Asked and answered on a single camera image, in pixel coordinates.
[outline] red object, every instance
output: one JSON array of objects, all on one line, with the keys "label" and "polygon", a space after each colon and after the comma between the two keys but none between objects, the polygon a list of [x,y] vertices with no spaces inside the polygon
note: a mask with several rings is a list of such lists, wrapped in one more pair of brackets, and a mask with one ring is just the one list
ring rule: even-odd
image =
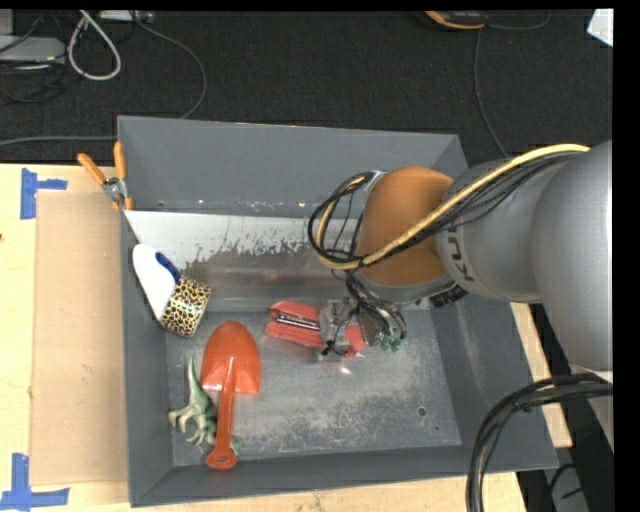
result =
[{"label": "red object", "polygon": [[[269,322],[265,327],[267,335],[307,347],[326,347],[320,336],[318,308],[301,302],[283,300],[269,308],[269,315],[276,320]],[[356,353],[366,346],[357,325],[345,327],[344,337],[349,340],[349,349],[345,357],[355,357]]]},{"label": "red object", "polygon": [[213,332],[202,357],[200,385],[209,390],[222,386],[215,446],[206,463],[213,469],[230,469],[236,465],[231,451],[235,394],[260,391],[260,354],[244,325],[229,321]]}]

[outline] green toy dinosaur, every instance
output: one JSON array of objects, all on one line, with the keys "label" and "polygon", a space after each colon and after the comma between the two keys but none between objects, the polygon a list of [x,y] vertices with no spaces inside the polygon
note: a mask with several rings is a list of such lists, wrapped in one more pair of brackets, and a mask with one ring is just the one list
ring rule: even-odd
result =
[{"label": "green toy dinosaur", "polygon": [[[186,439],[188,443],[198,446],[206,441],[210,445],[215,444],[217,409],[213,401],[200,386],[196,377],[196,370],[193,356],[189,360],[189,371],[187,373],[189,382],[189,403],[182,409],[169,412],[169,423],[175,427],[176,419],[181,432],[186,432],[187,422],[190,419],[196,424],[196,431],[190,438]],[[231,436],[231,450],[236,455],[242,447],[242,438],[239,436]]]}]

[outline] gray tray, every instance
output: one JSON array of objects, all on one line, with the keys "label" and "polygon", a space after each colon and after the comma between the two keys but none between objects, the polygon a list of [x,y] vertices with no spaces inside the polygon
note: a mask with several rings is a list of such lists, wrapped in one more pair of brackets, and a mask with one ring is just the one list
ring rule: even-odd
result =
[{"label": "gray tray", "polygon": [[[531,382],[508,304],[467,296],[412,305],[398,352],[367,347],[338,363],[264,335],[273,302],[345,293],[304,239],[314,205],[363,170],[422,165],[455,177],[466,170],[455,136],[132,117],[118,127],[136,202],[121,224],[132,505],[466,473],[486,412]],[[287,222],[298,226],[292,238],[274,245]],[[155,321],[131,263],[138,242],[213,287],[193,338]],[[261,392],[237,395],[234,433],[245,444],[236,467],[216,472],[203,464],[210,448],[188,444],[167,412],[188,400],[189,358],[199,363],[215,327],[232,319],[258,345]],[[534,410],[507,426],[490,469],[555,466]]]}]

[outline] orange toy shovel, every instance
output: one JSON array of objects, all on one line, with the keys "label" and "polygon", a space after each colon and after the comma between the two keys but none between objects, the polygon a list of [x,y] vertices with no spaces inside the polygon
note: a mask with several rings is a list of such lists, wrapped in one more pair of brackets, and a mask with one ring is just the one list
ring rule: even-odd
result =
[{"label": "orange toy shovel", "polygon": [[213,469],[230,469],[236,465],[231,451],[235,395],[260,391],[260,355],[244,325],[229,321],[213,332],[202,357],[200,385],[208,390],[220,390],[222,386],[215,446],[206,463]]}]

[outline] wooden table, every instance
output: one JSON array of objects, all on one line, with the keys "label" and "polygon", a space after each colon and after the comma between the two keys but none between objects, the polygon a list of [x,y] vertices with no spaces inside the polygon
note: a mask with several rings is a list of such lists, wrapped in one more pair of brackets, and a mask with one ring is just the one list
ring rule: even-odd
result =
[{"label": "wooden table", "polygon": [[[0,322],[3,326],[0,337],[0,491],[11,486],[11,454],[29,455],[32,467],[36,466],[39,453],[33,445],[32,395],[34,391],[34,355],[39,354],[40,345],[34,343],[34,313],[37,291],[36,254],[38,218],[20,220],[21,171],[27,167],[36,172],[40,180],[60,178],[68,183],[65,191],[38,192],[38,204],[45,201],[63,208],[73,195],[84,195],[93,205],[90,216],[93,220],[117,215],[109,199],[103,194],[86,171],[80,166],[47,166],[0,164],[3,186],[0,189]],[[114,176],[115,170],[102,168],[106,176]],[[46,215],[38,211],[38,216]],[[86,223],[87,219],[78,219]],[[60,244],[73,248],[72,240],[60,239]],[[94,262],[87,261],[91,269]],[[526,305],[512,305],[515,322],[523,339],[526,355],[536,379],[548,377],[549,370],[542,353],[535,326]],[[546,406],[545,415],[556,447],[571,445],[562,411],[556,406]],[[36,425],[42,429],[47,426]],[[54,454],[56,464],[69,463],[66,454]],[[129,510],[126,477],[109,478],[102,475],[94,481],[56,482],[41,485],[32,479],[34,491],[70,487],[69,502],[65,507],[51,510]],[[150,510],[207,510],[216,511],[387,511],[437,510],[440,512],[464,511],[465,478],[432,479],[389,485],[354,487],[339,490],[301,492],[285,495],[250,497],[216,501],[206,504],[168,505],[150,507]],[[489,475],[485,479],[485,504],[492,512],[524,511],[525,506],[514,473]]]}]

